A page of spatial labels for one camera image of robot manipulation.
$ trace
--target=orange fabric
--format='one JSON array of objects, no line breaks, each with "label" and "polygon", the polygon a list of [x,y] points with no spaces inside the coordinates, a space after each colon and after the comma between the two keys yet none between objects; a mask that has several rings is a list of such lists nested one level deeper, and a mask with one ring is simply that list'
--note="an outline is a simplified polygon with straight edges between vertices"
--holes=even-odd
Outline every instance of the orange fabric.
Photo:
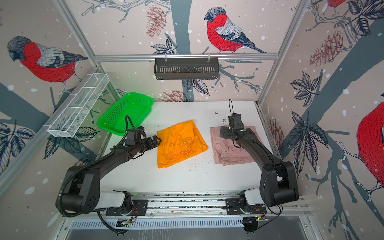
[{"label": "orange fabric", "polygon": [[170,167],[208,150],[193,120],[157,132],[161,139],[157,152],[157,166]]}]

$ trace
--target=green basket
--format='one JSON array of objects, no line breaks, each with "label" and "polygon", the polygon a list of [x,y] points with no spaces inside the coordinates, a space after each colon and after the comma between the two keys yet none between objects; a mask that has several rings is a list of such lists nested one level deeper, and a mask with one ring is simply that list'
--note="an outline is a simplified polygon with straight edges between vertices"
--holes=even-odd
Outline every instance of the green basket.
[{"label": "green basket", "polygon": [[152,105],[152,98],[139,93],[128,93],[99,118],[97,126],[113,134],[124,136],[125,116],[128,115],[137,128],[151,112]]}]

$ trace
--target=white table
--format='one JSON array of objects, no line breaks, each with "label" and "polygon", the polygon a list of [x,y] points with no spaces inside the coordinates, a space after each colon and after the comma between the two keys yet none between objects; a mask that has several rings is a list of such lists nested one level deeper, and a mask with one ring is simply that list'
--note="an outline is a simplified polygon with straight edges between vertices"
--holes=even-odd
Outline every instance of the white table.
[{"label": "white table", "polygon": [[[254,102],[233,102],[236,113],[242,115],[245,126],[255,126],[265,147],[271,151]],[[157,148],[137,159],[121,164],[101,181],[101,190],[125,190],[151,194],[179,194],[181,192],[217,193],[259,187],[261,170],[255,162],[223,166],[214,163],[210,127],[228,125],[228,102],[154,103],[149,116],[141,124],[147,137],[175,124],[193,120],[208,150],[168,168],[157,167]],[[105,154],[121,136],[112,135]]]}]

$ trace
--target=white wire basket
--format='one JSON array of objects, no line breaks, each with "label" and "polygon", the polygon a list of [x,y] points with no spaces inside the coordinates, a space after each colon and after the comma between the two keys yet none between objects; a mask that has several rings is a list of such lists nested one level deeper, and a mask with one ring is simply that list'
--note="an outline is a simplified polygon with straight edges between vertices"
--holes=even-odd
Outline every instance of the white wire basket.
[{"label": "white wire basket", "polygon": [[89,111],[109,83],[107,74],[94,73],[74,95],[71,102],[60,113],[48,129],[54,137],[73,137]]}]

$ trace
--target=pink fabric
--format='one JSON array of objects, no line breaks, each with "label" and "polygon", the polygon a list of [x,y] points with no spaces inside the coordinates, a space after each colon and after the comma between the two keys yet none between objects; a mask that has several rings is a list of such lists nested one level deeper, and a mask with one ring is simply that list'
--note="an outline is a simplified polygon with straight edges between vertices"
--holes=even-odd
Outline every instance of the pink fabric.
[{"label": "pink fabric", "polygon": [[[254,126],[246,126],[245,128],[250,128],[260,140]],[[253,158],[244,148],[236,148],[232,140],[220,138],[220,127],[211,127],[210,131],[215,164],[226,166],[254,162]]]}]

